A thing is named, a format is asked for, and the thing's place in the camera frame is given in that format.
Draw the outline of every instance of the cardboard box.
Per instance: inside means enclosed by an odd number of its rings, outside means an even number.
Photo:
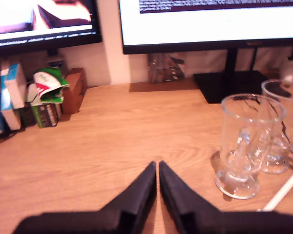
[[[73,68],[70,70],[66,80],[69,82],[69,87],[63,89],[63,114],[74,114],[79,111],[87,90],[84,69]]]

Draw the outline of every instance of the glass mug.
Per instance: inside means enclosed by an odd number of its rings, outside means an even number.
[[[262,165],[262,171],[280,174],[287,170],[287,154],[293,150],[293,82],[267,80],[262,83],[262,92],[264,96],[279,101],[287,109],[287,115],[279,123],[272,148]]]
[[[215,183],[228,196],[248,199],[259,190],[252,174],[260,170],[286,110],[278,101],[254,94],[228,96],[221,106],[220,157],[226,168],[215,174]]]

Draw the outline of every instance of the monitor stand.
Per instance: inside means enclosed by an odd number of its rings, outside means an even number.
[[[258,71],[236,72],[238,49],[229,49],[225,71],[222,73],[194,74],[194,80],[209,104],[220,103],[232,94],[261,94],[261,83],[268,80]]]

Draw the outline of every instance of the box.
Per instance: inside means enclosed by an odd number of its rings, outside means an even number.
[[[13,109],[23,108],[26,101],[26,78],[21,64],[10,66],[4,83],[10,93]]]
[[[1,113],[12,131],[19,130],[21,129],[20,112],[12,108],[11,97],[4,83],[5,79],[6,76],[1,76]]]
[[[73,68],[70,70],[66,80],[69,82],[69,87],[63,89],[63,114],[74,114],[79,111],[87,90],[84,69]]]
[[[28,87],[27,102],[30,103],[34,117],[40,128],[57,126],[61,116],[60,105],[54,103],[43,104],[39,99],[36,84],[31,84]]]

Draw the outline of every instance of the wood grain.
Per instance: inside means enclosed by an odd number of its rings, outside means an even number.
[[[0,143],[0,234],[28,215],[98,210],[151,162],[166,163],[223,211],[263,208],[292,175],[259,173],[259,194],[230,199],[214,184],[221,107],[208,105],[194,82],[100,86],[87,90],[80,112],[55,128],[27,128]],[[293,189],[277,206],[293,214]],[[177,233],[158,194],[144,234]]]

